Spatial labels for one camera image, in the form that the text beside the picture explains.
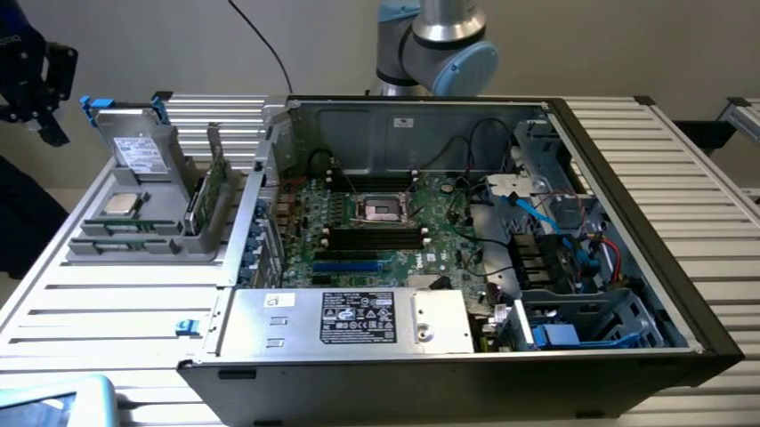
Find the green circuit board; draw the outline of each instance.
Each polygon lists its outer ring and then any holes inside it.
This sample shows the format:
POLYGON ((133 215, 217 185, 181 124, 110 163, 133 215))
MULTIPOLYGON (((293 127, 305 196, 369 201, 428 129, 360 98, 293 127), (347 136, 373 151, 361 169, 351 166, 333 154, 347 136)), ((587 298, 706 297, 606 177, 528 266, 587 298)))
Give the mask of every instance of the green circuit board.
MULTIPOLYGON (((371 193, 373 197, 384 195, 401 198, 404 213, 412 214, 403 224, 389 225, 352 221, 356 217, 356 196, 351 193, 332 193, 313 180, 299 181, 289 188, 285 187, 277 204, 277 225, 285 253, 283 287, 423 287, 445 275, 454 288, 463 291, 466 299, 476 299, 484 290, 484 280, 463 269, 462 263, 456 262, 456 251, 466 260, 479 246, 456 236, 445 220, 445 211, 454 201, 455 192, 444 194, 440 186, 452 183, 454 180, 441 174, 427 174, 415 183, 413 192, 371 193), (381 270, 377 272, 316 273, 319 276, 328 275, 329 283, 315 285, 312 266, 315 253, 324 250, 319 244, 324 224, 355 230, 385 226, 424 227, 431 241, 419 251, 376 251, 381 264, 381 270)), ((452 210, 462 213, 463 209, 464 198, 459 195, 452 210)), ((466 235, 474 234, 471 228, 459 227, 458 230, 466 235)), ((480 264, 468 267, 474 273, 483 272, 480 264)))

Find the power supply label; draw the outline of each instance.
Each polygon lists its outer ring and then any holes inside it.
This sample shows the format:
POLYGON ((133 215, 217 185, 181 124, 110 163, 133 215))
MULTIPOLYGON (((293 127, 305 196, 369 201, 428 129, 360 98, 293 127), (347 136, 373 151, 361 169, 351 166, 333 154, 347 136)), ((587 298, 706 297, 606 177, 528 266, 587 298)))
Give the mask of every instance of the power supply label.
POLYGON ((319 339, 324 344, 395 343, 392 292, 324 292, 319 339))

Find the dark clothing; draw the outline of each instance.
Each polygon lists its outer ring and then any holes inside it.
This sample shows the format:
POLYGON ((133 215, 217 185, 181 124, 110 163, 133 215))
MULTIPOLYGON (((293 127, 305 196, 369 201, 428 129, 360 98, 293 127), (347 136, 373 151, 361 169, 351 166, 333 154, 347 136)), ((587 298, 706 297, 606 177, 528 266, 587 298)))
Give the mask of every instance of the dark clothing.
POLYGON ((0 156, 0 271, 23 277, 66 216, 55 199, 0 156))

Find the open computer tower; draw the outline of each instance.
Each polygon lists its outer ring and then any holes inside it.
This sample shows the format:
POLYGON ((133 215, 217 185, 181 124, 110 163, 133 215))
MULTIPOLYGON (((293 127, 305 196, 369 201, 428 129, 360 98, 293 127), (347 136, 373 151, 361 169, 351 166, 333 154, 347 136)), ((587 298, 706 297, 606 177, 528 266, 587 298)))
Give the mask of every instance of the open computer tower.
POLYGON ((230 426, 615 417, 742 358, 559 99, 289 97, 233 247, 230 426))

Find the white wall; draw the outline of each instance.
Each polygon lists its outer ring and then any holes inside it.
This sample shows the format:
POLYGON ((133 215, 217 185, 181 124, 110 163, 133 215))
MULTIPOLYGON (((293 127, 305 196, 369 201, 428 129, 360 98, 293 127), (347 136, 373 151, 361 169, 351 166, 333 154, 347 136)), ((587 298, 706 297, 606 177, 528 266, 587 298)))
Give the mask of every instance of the white wall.
MULTIPOLYGON (((80 51, 72 97, 144 101, 154 90, 281 93, 265 48, 222 0, 19 0, 49 40, 80 51)), ((237 0, 299 93, 360 93, 373 77, 364 0, 237 0)), ((671 117, 713 118, 760 95, 755 0, 479 0, 502 65, 488 93, 650 95, 671 117)), ((70 101, 72 139, 46 147, 0 124, 0 155, 46 187, 85 187, 105 149, 70 101)))

